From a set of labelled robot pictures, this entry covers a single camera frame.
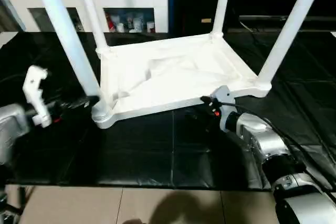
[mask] glass cabinet door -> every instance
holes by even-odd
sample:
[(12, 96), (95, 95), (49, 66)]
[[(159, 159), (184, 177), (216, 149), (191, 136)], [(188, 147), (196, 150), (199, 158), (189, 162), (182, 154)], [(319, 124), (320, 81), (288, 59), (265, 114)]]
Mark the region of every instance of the glass cabinet door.
[[(55, 31), (45, 8), (28, 8), (40, 31)], [(76, 31), (84, 31), (75, 7), (67, 7)]]
[(113, 33), (154, 33), (154, 8), (104, 8)]

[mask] black mat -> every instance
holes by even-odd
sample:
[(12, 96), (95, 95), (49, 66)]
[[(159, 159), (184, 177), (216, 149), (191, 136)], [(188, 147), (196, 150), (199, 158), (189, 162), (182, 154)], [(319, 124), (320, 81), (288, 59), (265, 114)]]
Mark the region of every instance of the black mat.
[[(106, 34), (109, 45), (167, 35)], [(278, 34), (227, 34), (228, 43), (258, 73)], [(80, 39), (99, 77), (92, 34)], [(268, 117), (302, 144), (336, 178), (336, 39), (299, 34), (263, 99), (243, 104)], [(0, 50), (0, 105), (25, 103), (22, 84), (31, 64), (48, 68), (44, 96), (82, 93), (53, 33), (21, 33)], [(35, 128), (15, 145), (8, 183), (63, 186), (130, 186), (216, 190), (267, 189), (249, 147), (234, 134), (210, 127), (204, 106), (117, 122), (99, 130), (89, 116)]]

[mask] white cabinet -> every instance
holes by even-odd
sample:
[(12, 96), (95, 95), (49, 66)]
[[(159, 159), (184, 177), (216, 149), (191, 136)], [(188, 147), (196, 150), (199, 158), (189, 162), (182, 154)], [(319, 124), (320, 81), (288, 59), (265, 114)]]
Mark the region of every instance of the white cabinet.
[[(41, 0), (10, 0), (26, 31), (53, 31)], [(63, 0), (77, 31), (92, 31), (83, 0)], [(168, 32), (168, 0), (94, 0), (103, 31), (134, 30), (141, 21), (143, 32)]]

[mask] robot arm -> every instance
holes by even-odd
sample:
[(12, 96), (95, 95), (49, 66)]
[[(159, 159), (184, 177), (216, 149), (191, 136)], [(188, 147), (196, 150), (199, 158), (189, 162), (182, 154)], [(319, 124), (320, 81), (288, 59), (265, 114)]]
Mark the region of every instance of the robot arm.
[(227, 88), (222, 87), (215, 96), (201, 99), (220, 116), (221, 130), (235, 132), (249, 143), (259, 172), (264, 173), (271, 184), (279, 223), (336, 223), (336, 204), (306, 172), (305, 165), (293, 157), (281, 136), (261, 118), (239, 114), (234, 106), (222, 105), (217, 97), (225, 97), (227, 102), (230, 93), (226, 92)]

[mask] tile floor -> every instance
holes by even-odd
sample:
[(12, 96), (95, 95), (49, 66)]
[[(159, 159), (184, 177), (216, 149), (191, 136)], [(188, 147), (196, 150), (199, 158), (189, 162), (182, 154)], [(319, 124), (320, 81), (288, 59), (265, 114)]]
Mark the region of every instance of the tile floor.
[[(16, 187), (7, 192), (17, 205)], [(278, 224), (270, 193), (83, 187), (30, 193), (21, 224)]]

